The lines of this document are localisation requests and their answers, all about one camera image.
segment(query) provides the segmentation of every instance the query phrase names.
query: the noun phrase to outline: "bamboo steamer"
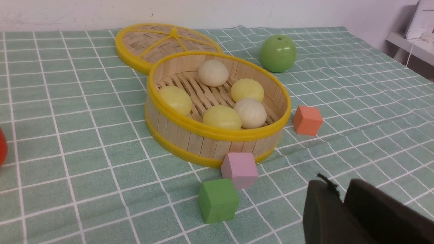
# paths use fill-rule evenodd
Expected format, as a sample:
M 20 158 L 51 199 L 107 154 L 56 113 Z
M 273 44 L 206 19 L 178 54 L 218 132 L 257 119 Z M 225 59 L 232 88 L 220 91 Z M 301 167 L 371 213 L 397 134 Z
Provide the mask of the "bamboo steamer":
M 184 51 L 222 53 L 221 47 L 198 31 L 181 26 L 143 23 L 119 31 L 115 39 L 118 57 L 131 68 L 148 74 L 161 58 Z
M 210 59 L 222 62 L 229 71 L 228 81 L 220 87 L 200 82 L 197 69 Z M 262 102 L 266 123 L 257 129 L 227 130 L 201 123 L 204 112 L 213 105 L 232 107 L 232 84 L 241 78 L 258 81 L 265 91 Z M 189 116 L 172 109 L 158 94 L 164 86 L 185 90 L 193 102 Z M 157 61 L 148 75 L 145 120 L 154 139 L 172 154 L 191 163 L 219 168 L 229 152 L 249 152 L 256 163 L 266 159 L 278 144 L 291 112 L 285 87 L 268 71 L 243 59 L 224 53 L 188 51 Z

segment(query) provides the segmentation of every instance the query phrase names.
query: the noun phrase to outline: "cube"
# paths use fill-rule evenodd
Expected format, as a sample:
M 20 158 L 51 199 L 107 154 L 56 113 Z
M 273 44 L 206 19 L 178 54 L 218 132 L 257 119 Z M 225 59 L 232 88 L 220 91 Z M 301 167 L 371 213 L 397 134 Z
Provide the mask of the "cube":
M 294 129 L 298 134 L 316 135 L 323 122 L 318 108 L 298 106 L 293 118 Z
M 232 181 L 235 189 L 248 189 L 258 179 L 258 169 L 251 153 L 230 152 L 221 165 L 221 175 Z
M 231 220 L 240 199 L 229 179 L 206 181 L 199 191 L 199 208 L 206 224 Z

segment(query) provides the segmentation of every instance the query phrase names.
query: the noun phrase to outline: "yellow steamed bun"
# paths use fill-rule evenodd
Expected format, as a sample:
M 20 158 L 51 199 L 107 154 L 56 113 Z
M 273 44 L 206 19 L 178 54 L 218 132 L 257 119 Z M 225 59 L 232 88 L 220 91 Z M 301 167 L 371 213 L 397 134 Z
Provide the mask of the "yellow steamed bun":
M 173 109 L 187 116 L 190 114 L 193 103 L 190 96 L 176 86 L 165 86 L 158 90 L 160 97 Z
M 240 115 L 234 109 L 223 105 L 216 105 L 205 111 L 202 122 L 222 129 L 241 129 Z
M 230 89 L 230 95 L 235 102 L 243 98 L 254 98 L 258 102 L 264 99 L 264 88 L 254 79 L 243 78 L 237 80 Z

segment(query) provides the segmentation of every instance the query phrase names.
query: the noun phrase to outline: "white cable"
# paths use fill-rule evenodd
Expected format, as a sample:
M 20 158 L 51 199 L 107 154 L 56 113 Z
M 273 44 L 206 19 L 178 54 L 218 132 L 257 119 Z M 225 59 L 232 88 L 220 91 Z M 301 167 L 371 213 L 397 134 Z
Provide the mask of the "white cable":
M 424 41 L 424 40 L 423 40 L 423 39 L 420 39 L 420 40 L 416 40 L 416 41 L 414 41 L 414 42 L 411 43 L 410 53 L 409 53 L 409 55 L 408 55 L 407 63 L 405 64 L 405 67 L 407 67 L 407 65 L 408 65 L 408 61 L 410 61 L 410 56 L 411 56 L 411 53 L 413 52 L 414 44 L 415 44 L 416 42 L 419 42 L 419 41 Z

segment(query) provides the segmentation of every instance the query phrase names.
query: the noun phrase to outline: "white wall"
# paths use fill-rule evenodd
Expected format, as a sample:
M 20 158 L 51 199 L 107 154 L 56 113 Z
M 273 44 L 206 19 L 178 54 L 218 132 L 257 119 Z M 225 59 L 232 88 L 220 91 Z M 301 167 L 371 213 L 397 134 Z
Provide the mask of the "white wall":
M 345 26 L 384 49 L 405 5 L 417 0 L 0 0 L 0 30 L 96 30 L 134 23 L 188 28 Z

